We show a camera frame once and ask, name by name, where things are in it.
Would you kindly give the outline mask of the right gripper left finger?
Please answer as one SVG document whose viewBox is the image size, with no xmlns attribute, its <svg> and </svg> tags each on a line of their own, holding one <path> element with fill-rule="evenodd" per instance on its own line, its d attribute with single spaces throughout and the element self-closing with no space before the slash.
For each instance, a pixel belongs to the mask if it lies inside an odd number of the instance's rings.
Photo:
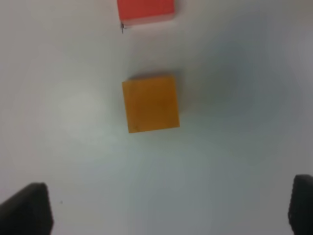
<svg viewBox="0 0 313 235">
<path fill-rule="evenodd" d="M 2 235 L 49 235 L 53 229 L 48 187 L 31 183 L 0 204 Z"/>
</svg>

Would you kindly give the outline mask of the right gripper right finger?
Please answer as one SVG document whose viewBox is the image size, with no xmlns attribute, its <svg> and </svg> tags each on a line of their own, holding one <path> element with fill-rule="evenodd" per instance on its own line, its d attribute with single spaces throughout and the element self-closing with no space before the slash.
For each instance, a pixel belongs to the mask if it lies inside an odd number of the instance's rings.
<svg viewBox="0 0 313 235">
<path fill-rule="evenodd" d="M 295 176 L 288 219 L 294 235 L 313 234 L 313 177 L 311 175 Z"/>
</svg>

